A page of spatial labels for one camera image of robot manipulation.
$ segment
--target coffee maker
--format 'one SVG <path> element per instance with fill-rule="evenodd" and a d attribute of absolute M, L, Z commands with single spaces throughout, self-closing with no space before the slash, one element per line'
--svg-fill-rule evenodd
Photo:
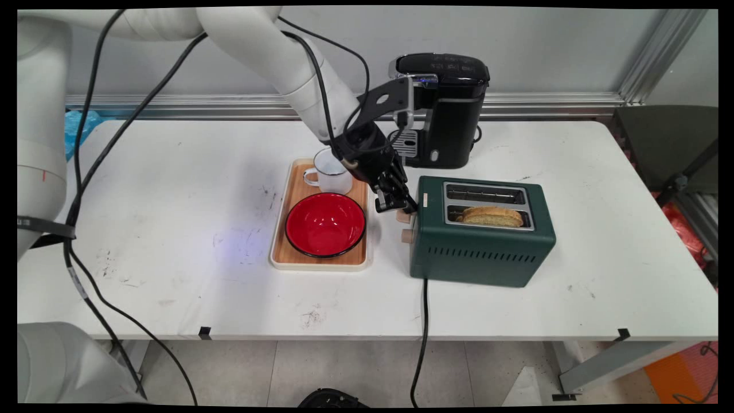
<path fill-rule="evenodd" d="M 416 53 L 394 59 L 388 74 L 391 79 L 410 77 L 414 109 L 426 110 L 424 127 L 403 131 L 393 144 L 405 165 L 443 169 L 466 165 L 490 80 L 487 66 L 458 54 Z"/>

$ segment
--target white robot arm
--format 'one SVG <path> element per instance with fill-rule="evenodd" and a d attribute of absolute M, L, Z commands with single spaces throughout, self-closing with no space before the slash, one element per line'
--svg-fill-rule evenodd
<path fill-rule="evenodd" d="M 412 115 L 412 85 L 389 82 L 362 97 L 363 105 L 309 40 L 320 68 L 333 128 L 327 129 L 322 91 L 302 45 L 274 24 L 281 7 L 212 7 L 126 10 L 109 35 L 134 40 L 185 40 L 206 31 L 227 54 L 275 86 L 308 128 L 379 195 L 378 211 L 415 206 L 398 157 L 373 119 L 400 109 L 401 126 Z M 113 10 L 18 11 L 18 261 L 42 234 L 21 228 L 21 217 L 52 221 L 66 194 L 63 144 L 66 76 L 70 55 L 68 24 L 102 29 Z M 377 109 L 377 97 L 388 98 Z M 360 108 L 342 133 L 350 115 Z M 82 331 L 61 324 L 18 327 L 18 401 L 143 401 L 126 371 Z"/>
<path fill-rule="evenodd" d="M 271 83 L 323 143 L 329 142 L 319 82 L 303 47 L 275 26 L 280 6 L 131 9 L 109 35 L 134 40 L 185 40 L 206 30 L 224 52 Z M 114 10 L 18 11 L 18 216 L 53 220 L 66 194 L 63 145 L 70 30 L 102 29 Z M 333 134 L 359 105 L 318 48 Z M 18 260 L 41 235 L 18 229 Z"/>

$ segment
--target floor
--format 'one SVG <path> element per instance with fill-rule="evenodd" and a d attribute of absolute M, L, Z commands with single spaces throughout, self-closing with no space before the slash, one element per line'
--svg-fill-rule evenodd
<path fill-rule="evenodd" d="M 370 407 L 410 407 L 420 342 L 174 341 L 167 342 L 189 374 L 199 404 L 295 407 L 318 388 L 334 388 Z M 580 343 L 585 358 L 604 343 Z M 428 342 L 415 391 L 419 406 L 501 406 L 523 367 L 534 367 L 543 405 L 659 403 L 644 370 L 592 389 L 577 401 L 560 393 L 549 342 Z M 148 398 L 190 404 L 170 357 L 151 343 L 141 370 Z"/>

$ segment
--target orange mat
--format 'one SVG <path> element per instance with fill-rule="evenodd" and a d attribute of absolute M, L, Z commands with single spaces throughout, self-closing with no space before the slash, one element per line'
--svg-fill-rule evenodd
<path fill-rule="evenodd" d="M 650 382 L 658 393 L 661 403 L 678 403 L 674 394 L 686 395 L 694 400 L 702 400 L 716 378 L 719 360 L 711 352 L 701 356 L 701 342 L 690 348 L 659 360 L 645 368 Z M 719 352 L 719 343 L 712 342 L 711 348 Z M 719 385 L 713 390 L 706 404 L 719 403 Z"/>

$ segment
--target tray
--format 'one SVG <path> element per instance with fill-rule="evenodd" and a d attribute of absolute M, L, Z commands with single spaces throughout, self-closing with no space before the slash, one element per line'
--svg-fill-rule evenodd
<path fill-rule="evenodd" d="M 316 270 L 316 271 L 359 271 L 369 266 L 371 256 L 370 231 L 370 191 L 367 184 L 354 178 L 352 190 L 346 194 L 354 199 L 365 212 L 366 233 L 359 244 L 344 255 L 334 258 L 313 258 L 296 251 L 286 238 L 286 217 L 291 209 L 303 198 L 320 192 L 303 182 L 303 172 L 313 167 L 312 158 L 299 158 L 288 168 L 288 179 L 283 202 L 280 204 L 273 243 L 270 248 L 270 263 L 279 270 Z"/>

